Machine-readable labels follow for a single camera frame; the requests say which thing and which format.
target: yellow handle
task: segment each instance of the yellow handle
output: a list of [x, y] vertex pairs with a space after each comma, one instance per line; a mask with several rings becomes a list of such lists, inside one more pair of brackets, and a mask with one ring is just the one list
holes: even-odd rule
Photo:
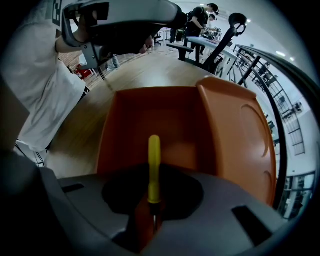
[[148, 162], [149, 162], [148, 202], [150, 204], [158, 204], [161, 202], [160, 185], [159, 185], [161, 146], [160, 146], [160, 138], [157, 135], [152, 135], [149, 138]]

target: yellow screwdriver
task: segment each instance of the yellow screwdriver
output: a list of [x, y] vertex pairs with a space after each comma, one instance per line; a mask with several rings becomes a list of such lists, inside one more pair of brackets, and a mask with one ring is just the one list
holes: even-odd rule
[[148, 202], [150, 205], [150, 213], [153, 215], [153, 233], [157, 232], [157, 214], [160, 211], [160, 184], [159, 169], [161, 163], [161, 145], [160, 138], [152, 135], [149, 138], [148, 147], [149, 162], [149, 186], [148, 186]]

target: red object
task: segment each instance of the red object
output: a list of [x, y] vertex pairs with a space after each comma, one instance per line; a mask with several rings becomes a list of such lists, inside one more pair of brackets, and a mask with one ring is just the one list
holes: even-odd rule
[[82, 66], [79, 64], [75, 68], [75, 74], [77, 74], [82, 80], [87, 78], [92, 74], [92, 72], [89, 69], [80, 69]]

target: ceiling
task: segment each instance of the ceiling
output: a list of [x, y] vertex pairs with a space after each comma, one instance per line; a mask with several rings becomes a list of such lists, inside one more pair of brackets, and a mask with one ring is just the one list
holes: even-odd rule
[[241, 13], [251, 20], [247, 25], [245, 34], [254, 37], [262, 44], [264, 49], [276, 54], [280, 51], [290, 61], [294, 57], [293, 64], [307, 73], [314, 81], [318, 81], [317, 73], [310, 61], [310, 56], [303, 41], [296, 34], [291, 24], [278, 9], [267, 0], [170, 0], [188, 13], [200, 4], [214, 3], [219, 6], [219, 20], [227, 22], [232, 13]]

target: ceiling light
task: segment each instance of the ceiling light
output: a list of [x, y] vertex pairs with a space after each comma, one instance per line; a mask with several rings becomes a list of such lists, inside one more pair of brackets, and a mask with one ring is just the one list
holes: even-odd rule
[[276, 51], [275, 53], [282, 56], [282, 57], [286, 57], [286, 55], [284, 53], [282, 53], [281, 51]]

